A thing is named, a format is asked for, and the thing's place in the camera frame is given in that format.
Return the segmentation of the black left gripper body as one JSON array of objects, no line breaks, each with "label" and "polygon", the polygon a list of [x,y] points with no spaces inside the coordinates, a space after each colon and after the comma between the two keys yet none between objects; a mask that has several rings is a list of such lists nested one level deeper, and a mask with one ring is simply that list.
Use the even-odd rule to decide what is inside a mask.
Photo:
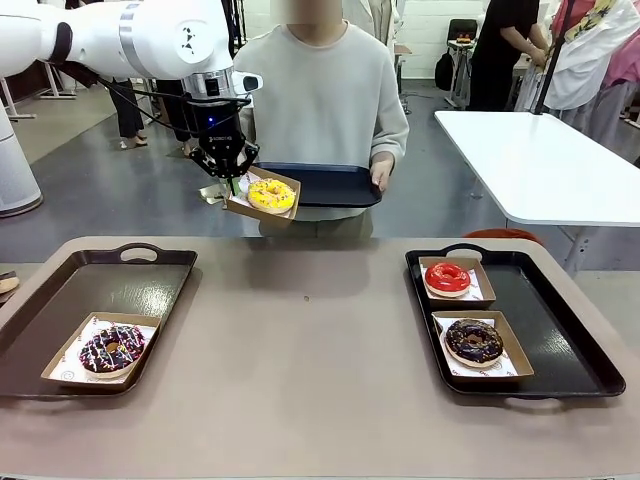
[{"label": "black left gripper body", "polygon": [[216,164],[235,164],[245,145],[240,111],[245,100],[193,105],[199,147]]}]

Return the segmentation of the person's left hand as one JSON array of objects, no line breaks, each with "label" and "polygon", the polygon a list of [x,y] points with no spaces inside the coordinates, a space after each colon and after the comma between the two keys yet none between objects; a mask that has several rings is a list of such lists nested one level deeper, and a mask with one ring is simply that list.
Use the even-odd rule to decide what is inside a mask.
[{"label": "person's left hand", "polygon": [[370,175],[372,184],[384,194],[395,167],[395,157],[389,152],[379,152],[371,159]]}]

